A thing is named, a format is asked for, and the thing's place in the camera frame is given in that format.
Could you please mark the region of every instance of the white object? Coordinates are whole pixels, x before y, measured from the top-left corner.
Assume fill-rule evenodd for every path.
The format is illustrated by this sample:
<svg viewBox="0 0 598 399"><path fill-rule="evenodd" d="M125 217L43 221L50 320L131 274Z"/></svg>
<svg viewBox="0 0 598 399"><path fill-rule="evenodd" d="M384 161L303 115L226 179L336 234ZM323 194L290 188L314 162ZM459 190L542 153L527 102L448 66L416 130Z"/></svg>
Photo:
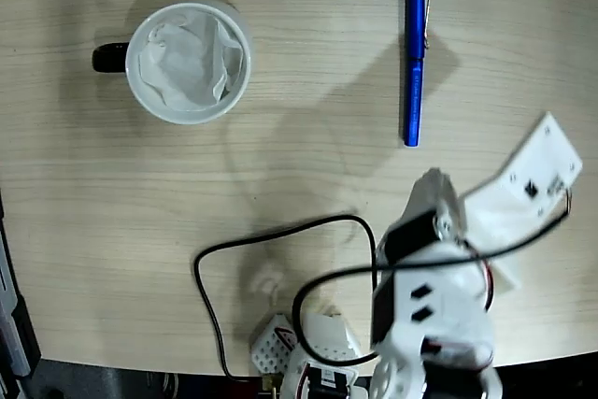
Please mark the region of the white object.
<svg viewBox="0 0 598 399"><path fill-rule="evenodd" d="M459 259L471 257L471 254L449 242L435 242L408 257L405 262L433 262L444 259ZM485 271L481 264L464 264L436 268L435 271L442 273L450 281L459 287L468 296L476 298L478 306L484 307L488 296Z"/></svg>
<svg viewBox="0 0 598 399"><path fill-rule="evenodd" d="M197 15L208 14L216 18L218 22L223 25L223 30L229 34L231 42L238 42L240 50L242 52L242 60L240 62L240 69L238 75L232 77L235 80L233 84L229 82L228 93L222 98L218 99L218 102L211 106L205 107L206 104L202 104L203 108L198 109L188 103L177 103L181 101L182 97L179 97L176 105L175 103L170 106L163 100L162 95L154 87L150 86L144 81L141 76L141 65L140 65L140 54L146 48L149 42L149 36L152 31L161 24L171 23L174 24L180 21L180 18L186 18L190 11L196 12ZM202 0L193 3L182 3L174 4L169 7L162 8L148 18L146 18L136 29L131 41L125 59L125 72L129 81L129 86L133 92L137 101L154 116L172 123L178 124L196 124L205 123L212 121L222 114L229 111L238 102L239 98L246 90L249 83L249 75L251 73L252 66L252 54L253 48L251 43L251 37L249 34L249 28L245 21L241 18L239 13L231 6L218 2L215 0ZM221 88L222 79L218 82L211 82L210 87ZM176 110L172 107L177 107L183 110Z"/></svg>
<svg viewBox="0 0 598 399"><path fill-rule="evenodd" d="M306 313L303 318L303 327L306 340L323 357L332 360L346 360L362 356L357 338L340 316L328 317L316 313ZM301 398L307 399L309 388L306 370L309 366L319 368L322 372L329 374L334 372L344 374L347 377L350 398L353 399L353 394L355 394L355 398L367 398L367 392L364 389L354 386L355 380L359 377L359 371L352 367L331 367L316 362L307 355L300 345L297 345L291 353L289 367L282 379L280 399L295 399L295 397L299 397L299 390L301 390Z"/></svg>
<svg viewBox="0 0 598 399"><path fill-rule="evenodd" d="M495 178L460 197L467 223L464 237L482 253L519 243L550 220L582 166L547 112ZM490 260L498 292L520 286L515 258Z"/></svg>
<svg viewBox="0 0 598 399"><path fill-rule="evenodd" d="M277 314L251 346L251 361L260 374L284 374L296 345L291 324L284 315Z"/></svg>
<svg viewBox="0 0 598 399"><path fill-rule="evenodd" d="M426 389L426 359L480 371L480 382L487 388L485 397L502 397L500 380L491 368L490 317L446 273L436 269L394 273L377 288L374 304L375 327L377 314L390 311L392 315L388 317L390 329L373 347L380 361L372 376L371 399L421 399ZM441 350L422 356L424 338L438 342Z"/></svg>
<svg viewBox="0 0 598 399"><path fill-rule="evenodd" d="M149 32L141 78L175 111L213 107L238 79L243 49L216 16L189 8Z"/></svg>

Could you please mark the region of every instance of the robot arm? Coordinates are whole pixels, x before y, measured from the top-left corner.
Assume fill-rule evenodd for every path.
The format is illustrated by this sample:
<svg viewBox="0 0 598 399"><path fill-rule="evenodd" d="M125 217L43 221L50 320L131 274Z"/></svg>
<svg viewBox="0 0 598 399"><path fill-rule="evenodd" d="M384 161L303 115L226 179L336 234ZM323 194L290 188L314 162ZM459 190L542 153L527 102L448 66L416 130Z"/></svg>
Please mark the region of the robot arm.
<svg viewBox="0 0 598 399"><path fill-rule="evenodd" d="M494 178L461 197L448 176L437 169L426 173L414 185L403 217L380 241L376 263L463 258L472 251L492 252L512 247L528 235L542 235L538 230L565 194L569 207L569 192L581 166L575 149L547 114ZM379 360L370 398L500 399L502 386L491 366L494 339L486 312L494 290L505 292L518 285L513 256L479 264L386 271L373 298L371 346ZM345 351L348 358L361 355L340 317L310 315L303 327L314 349L316 341L320 349ZM351 368L315 362L298 346L281 398L366 397L353 386L357 376Z"/></svg>

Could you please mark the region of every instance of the pen cap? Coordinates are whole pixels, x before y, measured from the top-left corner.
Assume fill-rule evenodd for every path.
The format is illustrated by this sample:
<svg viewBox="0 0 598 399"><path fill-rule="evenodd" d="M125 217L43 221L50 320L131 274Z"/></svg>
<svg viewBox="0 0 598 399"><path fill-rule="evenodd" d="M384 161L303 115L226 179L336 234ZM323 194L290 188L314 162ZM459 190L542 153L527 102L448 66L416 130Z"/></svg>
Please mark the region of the pen cap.
<svg viewBox="0 0 598 399"><path fill-rule="evenodd" d="M407 0L407 56L423 58L426 26L426 0Z"/></svg>

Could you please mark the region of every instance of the wooden table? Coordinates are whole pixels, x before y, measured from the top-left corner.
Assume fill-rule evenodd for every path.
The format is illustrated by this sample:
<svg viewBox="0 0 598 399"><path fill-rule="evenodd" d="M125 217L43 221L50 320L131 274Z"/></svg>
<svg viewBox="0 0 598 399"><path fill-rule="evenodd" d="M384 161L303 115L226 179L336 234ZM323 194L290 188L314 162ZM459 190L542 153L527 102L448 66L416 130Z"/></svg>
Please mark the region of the wooden table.
<svg viewBox="0 0 598 399"><path fill-rule="evenodd" d="M226 0L256 65L225 117L153 118L92 49L188 0L1 0L0 187L8 241L46 358L219 373L191 275L200 249L355 210L380 238L431 166L464 191L494 173L544 110L584 160L573 214L520 255L523 289L491 312L498 364L598 349L598 4L432 0L421 145L398 137L403 0ZM368 260L331 225L206 260L231 370L260 322L333 267ZM369 277L311 301L367 348Z"/></svg>

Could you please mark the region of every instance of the blue pen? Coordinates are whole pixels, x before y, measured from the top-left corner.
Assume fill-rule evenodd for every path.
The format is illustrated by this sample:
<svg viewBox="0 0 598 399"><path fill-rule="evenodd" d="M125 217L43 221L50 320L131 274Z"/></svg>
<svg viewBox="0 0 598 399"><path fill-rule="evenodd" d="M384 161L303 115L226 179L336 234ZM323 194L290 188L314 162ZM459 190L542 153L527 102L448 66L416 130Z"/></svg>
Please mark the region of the blue pen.
<svg viewBox="0 0 598 399"><path fill-rule="evenodd" d="M426 26L429 0L406 0L406 95L405 145L420 143L423 56L427 47Z"/></svg>

